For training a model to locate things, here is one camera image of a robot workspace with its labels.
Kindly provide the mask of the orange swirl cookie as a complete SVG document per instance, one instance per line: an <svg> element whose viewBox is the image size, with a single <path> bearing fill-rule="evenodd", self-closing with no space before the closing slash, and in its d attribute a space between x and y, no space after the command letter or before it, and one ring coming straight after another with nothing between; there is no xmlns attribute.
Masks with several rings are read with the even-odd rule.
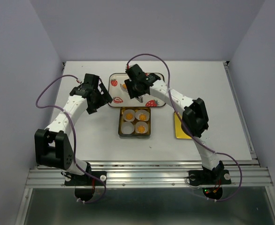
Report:
<svg viewBox="0 0 275 225"><path fill-rule="evenodd" d="M147 119L147 116L146 116L145 114L140 114L140 115L139 115L139 119L140 119L141 121L145 121L145 120Z"/></svg>

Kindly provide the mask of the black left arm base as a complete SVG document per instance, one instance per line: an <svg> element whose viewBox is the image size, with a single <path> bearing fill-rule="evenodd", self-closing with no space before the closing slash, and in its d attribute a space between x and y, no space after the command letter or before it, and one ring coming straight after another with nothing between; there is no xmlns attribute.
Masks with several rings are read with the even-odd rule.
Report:
<svg viewBox="0 0 275 225"><path fill-rule="evenodd" d="M102 180L95 180L87 175L75 175L69 172L61 172L61 175L64 176L65 181L64 185L67 187L74 186L104 186L101 182Z"/></svg>

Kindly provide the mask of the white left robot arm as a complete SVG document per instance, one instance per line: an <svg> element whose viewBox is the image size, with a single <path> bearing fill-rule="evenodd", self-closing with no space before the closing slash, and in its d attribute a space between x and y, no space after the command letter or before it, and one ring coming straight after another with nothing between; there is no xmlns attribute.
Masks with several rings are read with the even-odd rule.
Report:
<svg viewBox="0 0 275 225"><path fill-rule="evenodd" d="M75 124L83 113L93 114L112 102L105 85L98 75L85 74L84 80L74 87L64 107L56 118L34 135L36 162L76 175L76 180L88 184L92 179L89 163L76 158L76 144L71 144L69 135L75 135Z"/></svg>

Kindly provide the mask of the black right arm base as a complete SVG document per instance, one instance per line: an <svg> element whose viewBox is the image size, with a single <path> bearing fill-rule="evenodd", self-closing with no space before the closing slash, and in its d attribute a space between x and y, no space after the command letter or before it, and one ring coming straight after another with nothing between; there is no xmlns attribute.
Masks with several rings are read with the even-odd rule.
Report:
<svg viewBox="0 0 275 225"><path fill-rule="evenodd" d="M228 170L221 169L210 171L206 168L202 170L189 170L188 176L185 178L191 186L197 187L200 185L215 185L221 182L221 185L231 184L231 178Z"/></svg>

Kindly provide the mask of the steel tongs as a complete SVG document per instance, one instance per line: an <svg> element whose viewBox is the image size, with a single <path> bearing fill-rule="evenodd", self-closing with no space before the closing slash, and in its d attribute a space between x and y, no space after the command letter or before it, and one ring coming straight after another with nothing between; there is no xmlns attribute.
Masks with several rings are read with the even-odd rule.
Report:
<svg viewBox="0 0 275 225"><path fill-rule="evenodd" d="M124 88L122 87L122 85L123 85L123 84L120 84L121 90L124 91L124 92L126 92L126 93L128 93L128 90L127 90L127 89L124 89ZM144 102L143 97L135 97L135 99L136 99L138 102L140 102L140 103L143 103L143 102Z"/></svg>

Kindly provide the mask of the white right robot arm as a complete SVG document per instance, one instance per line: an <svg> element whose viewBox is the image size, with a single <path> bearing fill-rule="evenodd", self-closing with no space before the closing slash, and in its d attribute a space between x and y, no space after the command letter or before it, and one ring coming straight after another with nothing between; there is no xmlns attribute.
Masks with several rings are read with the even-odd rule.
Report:
<svg viewBox="0 0 275 225"><path fill-rule="evenodd" d="M214 183L220 178L224 166L216 153L210 150L201 140L202 133L208 130L208 115L202 99L192 99L170 88L158 75L146 74L139 65L127 66L125 80L131 99L148 94L173 107L182 120L182 128L196 145L201 157L203 177L205 181Z"/></svg>

